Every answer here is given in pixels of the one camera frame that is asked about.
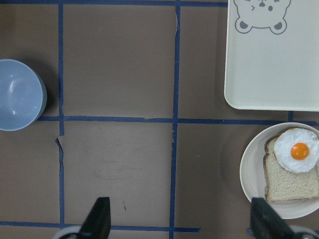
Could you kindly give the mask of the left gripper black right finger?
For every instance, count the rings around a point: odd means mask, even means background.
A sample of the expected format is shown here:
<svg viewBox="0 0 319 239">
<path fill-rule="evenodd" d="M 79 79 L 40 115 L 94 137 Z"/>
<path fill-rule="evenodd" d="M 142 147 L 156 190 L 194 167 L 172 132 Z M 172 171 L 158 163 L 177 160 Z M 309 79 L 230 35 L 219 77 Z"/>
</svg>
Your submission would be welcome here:
<svg viewBox="0 0 319 239">
<path fill-rule="evenodd" d="M 252 198 L 250 229 L 255 239 L 292 239 L 294 232 L 264 198 Z"/>
</svg>

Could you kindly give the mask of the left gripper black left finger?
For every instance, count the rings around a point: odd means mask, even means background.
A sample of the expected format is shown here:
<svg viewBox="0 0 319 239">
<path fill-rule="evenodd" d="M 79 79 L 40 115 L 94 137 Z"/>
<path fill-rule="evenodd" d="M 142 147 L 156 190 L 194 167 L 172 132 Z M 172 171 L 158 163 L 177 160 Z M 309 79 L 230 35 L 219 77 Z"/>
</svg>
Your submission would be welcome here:
<svg viewBox="0 0 319 239">
<path fill-rule="evenodd" d="M 107 239 L 111 230 L 110 198 L 99 197 L 79 230 L 80 239 Z"/>
</svg>

